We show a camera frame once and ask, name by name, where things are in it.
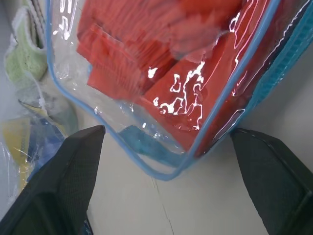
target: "blue piping trim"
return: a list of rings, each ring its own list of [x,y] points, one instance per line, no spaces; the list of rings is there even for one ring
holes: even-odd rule
[[[305,12],[301,20],[293,30],[284,48],[262,76],[253,92],[252,99],[246,107],[245,115],[240,118],[245,117],[247,113],[263,101],[311,44],[313,40],[313,1],[307,1],[303,6],[303,10]]]
[[[104,121],[99,115],[94,113],[94,109],[90,107],[88,104],[82,102],[81,100],[74,97],[72,94],[68,93],[58,82],[58,79],[55,76],[54,70],[53,70],[53,61],[52,58],[53,52],[52,52],[52,40],[51,40],[51,1],[52,0],[46,0],[46,42],[47,42],[47,63],[49,72],[51,74],[52,80],[54,85],[59,89],[59,91],[69,100],[73,101],[77,105],[79,105],[81,108],[83,108],[86,112],[88,112],[90,115],[95,117],[95,119],[102,125],[104,125],[107,129],[107,132],[109,132],[112,137],[117,141],[117,143],[125,150],[125,152],[130,156],[130,158],[148,175],[151,177],[154,177],[158,180],[163,181],[169,181],[174,178],[176,178],[186,167],[188,167],[193,162],[193,156],[195,152],[197,151],[198,146],[201,143],[201,140],[203,139],[205,133],[207,132],[209,126],[211,125],[212,121],[214,120],[215,116],[217,115],[219,109],[221,108],[222,104],[226,100],[228,94],[231,92],[233,86],[235,85],[236,81],[238,80],[239,76],[243,72],[244,68],[246,67],[247,63],[251,59],[251,57],[254,55],[257,47],[260,44],[260,41],[262,40],[265,32],[268,29],[268,26],[270,24],[271,19],[273,18],[273,15],[277,9],[277,6],[280,2],[280,0],[272,0],[266,11],[264,16],[262,17],[262,20],[260,22],[260,26],[258,27],[255,36],[253,37],[245,55],[243,56],[242,60],[238,64],[236,70],[233,72],[232,76],[229,79],[229,82],[223,89],[220,97],[218,98],[216,104],[214,105],[209,117],[206,119],[202,129],[200,130],[199,134],[197,135],[195,142],[191,146],[191,149],[188,151],[187,156],[184,156],[184,160],[182,161],[181,165],[171,174],[164,174],[160,173],[154,169],[152,169],[149,165],[147,165],[136,153],[134,153],[133,150],[130,149],[129,146],[125,144],[125,142],[121,139],[121,137],[108,125],[106,121]]]

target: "red fabric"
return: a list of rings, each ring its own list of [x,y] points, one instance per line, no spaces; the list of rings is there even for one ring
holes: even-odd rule
[[[294,15],[282,0],[256,56],[203,139],[206,151],[249,101],[262,63]],[[77,51],[93,65],[88,85],[143,106],[188,150],[244,55],[269,0],[87,0]],[[251,77],[259,68],[257,78]],[[157,68],[153,78],[149,69]]]

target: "clear plastic bag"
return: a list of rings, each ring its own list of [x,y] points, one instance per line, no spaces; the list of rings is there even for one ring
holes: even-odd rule
[[[21,9],[19,12],[24,13],[25,8]],[[17,48],[25,49],[22,45],[25,41],[12,32],[2,6],[0,19],[1,220],[30,177],[55,155],[68,135],[78,130],[78,120],[66,99],[51,87],[43,86],[45,81],[37,81],[27,70],[16,72],[22,66],[9,61],[8,54],[25,55],[13,52]],[[15,80],[7,72],[8,65],[14,69],[10,75]]]
[[[311,4],[49,0],[49,71],[146,173],[171,180],[283,78],[311,42]]]

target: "plastic packaging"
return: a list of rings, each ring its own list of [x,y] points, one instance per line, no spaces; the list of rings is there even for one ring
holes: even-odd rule
[[[48,0],[48,66],[136,164],[171,180],[283,78],[310,17],[311,0]]]
[[[68,135],[78,130],[78,121],[67,100],[53,91],[53,84],[49,87],[46,79],[36,81],[27,70],[14,73],[22,66],[17,68],[18,63],[5,59],[12,50],[26,48],[12,34],[2,7],[0,19],[1,220],[30,177],[55,155]],[[19,47],[11,47],[12,40],[20,43]],[[24,54],[19,51],[14,55]],[[10,75],[14,74],[16,80],[9,79],[6,65],[15,68]]]

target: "green cloth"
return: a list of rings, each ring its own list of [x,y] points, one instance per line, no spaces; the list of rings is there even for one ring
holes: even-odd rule
[[[47,69],[41,21],[30,0],[24,0],[23,4],[12,22],[14,35],[11,35],[11,44],[4,60],[8,78],[19,89],[33,83],[25,75],[26,72],[40,80]]]

